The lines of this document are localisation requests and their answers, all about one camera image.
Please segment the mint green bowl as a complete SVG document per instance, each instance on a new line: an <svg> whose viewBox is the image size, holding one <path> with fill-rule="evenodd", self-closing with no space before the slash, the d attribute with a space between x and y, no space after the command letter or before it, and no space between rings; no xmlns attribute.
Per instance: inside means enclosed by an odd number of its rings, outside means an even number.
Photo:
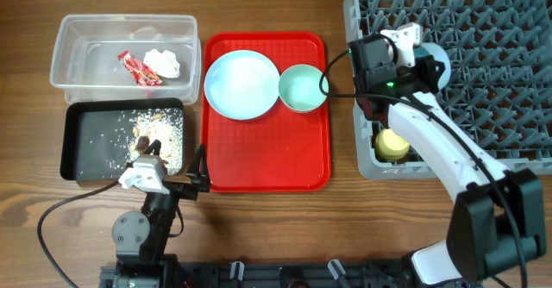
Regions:
<svg viewBox="0 0 552 288"><path fill-rule="evenodd" d="M295 112L307 113L322 106L329 91L328 80L322 72L306 64L287 68L279 78L279 98Z"/></svg>

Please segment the red strawberry snack wrapper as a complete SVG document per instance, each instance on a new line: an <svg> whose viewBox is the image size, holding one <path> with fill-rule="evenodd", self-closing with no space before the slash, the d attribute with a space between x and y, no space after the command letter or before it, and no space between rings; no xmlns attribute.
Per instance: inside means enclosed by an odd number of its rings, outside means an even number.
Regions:
<svg viewBox="0 0 552 288"><path fill-rule="evenodd" d="M129 51L124 51L117 59L129 71L139 86L160 86L162 81L156 72L143 61L133 57Z"/></svg>

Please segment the white napkin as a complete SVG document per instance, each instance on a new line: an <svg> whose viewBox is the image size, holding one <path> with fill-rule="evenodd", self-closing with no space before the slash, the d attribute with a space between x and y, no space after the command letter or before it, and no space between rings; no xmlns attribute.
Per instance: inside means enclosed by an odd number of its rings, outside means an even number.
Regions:
<svg viewBox="0 0 552 288"><path fill-rule="evenodd" d="M180 75L180 63L176 55L168 50L159 52L157 49L152 49L146 52L144 63L161 77L177 78Z"/></svg>

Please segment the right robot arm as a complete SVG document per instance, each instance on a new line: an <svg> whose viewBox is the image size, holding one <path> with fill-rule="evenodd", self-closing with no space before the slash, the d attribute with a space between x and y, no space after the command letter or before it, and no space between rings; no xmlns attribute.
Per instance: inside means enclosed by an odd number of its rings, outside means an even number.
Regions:
<svg viewBox="0 0 552 288"><path fill-rule="evenodd" d="M374 34L348 43L354 98L369 120L404 139L441 180L454 204L443 241L408 254L414 285L495 279L547 252L543 185L478 146L444 112L436 93L449 81L447 53L432 43L400 46Z"/></svg>

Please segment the rice food leftovers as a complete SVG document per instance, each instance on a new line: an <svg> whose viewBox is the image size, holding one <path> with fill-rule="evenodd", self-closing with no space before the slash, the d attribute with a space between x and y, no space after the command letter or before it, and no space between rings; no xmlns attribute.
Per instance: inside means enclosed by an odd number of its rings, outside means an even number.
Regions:
<svg viewBox="0 0 552 288"><path fill-rule="evenodd" d="M154 141L167 173L183 168L184 113L178 108L85 113L79 120L76 175L79 179L118 178Z"/></svg>

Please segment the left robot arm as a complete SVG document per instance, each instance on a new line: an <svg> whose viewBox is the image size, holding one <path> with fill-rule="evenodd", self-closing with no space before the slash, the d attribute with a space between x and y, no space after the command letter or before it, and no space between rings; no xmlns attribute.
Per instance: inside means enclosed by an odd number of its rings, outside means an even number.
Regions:
<svg viewBox="0 0 552 288"><path fill-rule="evenodd" d="M166 179L160 157L160 141L153 141L127 164L118 183L124 189L146 193L139 211L121 215L112 228L116 244L116 266L101 270L101 287L190 287L191 280L175 254L165 252L175 218L181 219L181 200L195 201L200 192L210 191L206 146L200 145L186 171L188 183Z"/></svg>

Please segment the yellow plastic cup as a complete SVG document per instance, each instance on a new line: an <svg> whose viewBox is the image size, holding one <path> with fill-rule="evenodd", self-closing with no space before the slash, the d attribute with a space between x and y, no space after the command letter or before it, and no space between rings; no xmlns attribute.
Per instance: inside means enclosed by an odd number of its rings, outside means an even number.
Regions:
<svg viewBox="0 0 552 288"><path fill-rule="evenodd" d="M374 143L376 155L383 160L401 160L408 154L410 147L405 139L389 128L381 130Z"/></svg>

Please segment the light blue bowl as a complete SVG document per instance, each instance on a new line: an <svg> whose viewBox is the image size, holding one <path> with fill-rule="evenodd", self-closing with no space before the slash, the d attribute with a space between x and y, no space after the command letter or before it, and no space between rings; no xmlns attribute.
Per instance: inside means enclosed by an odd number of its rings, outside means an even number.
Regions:
<svg viewBox="0 0 552 288"><path fill-rule="evenodd" d="M441 46L432 42L424 42L420 47L414 49L414 55L416 58L431 55L435 61L444 64L444 71L437 82L438 90L443 89L449 83L452 72L451 63L448 54Z"/></svg>

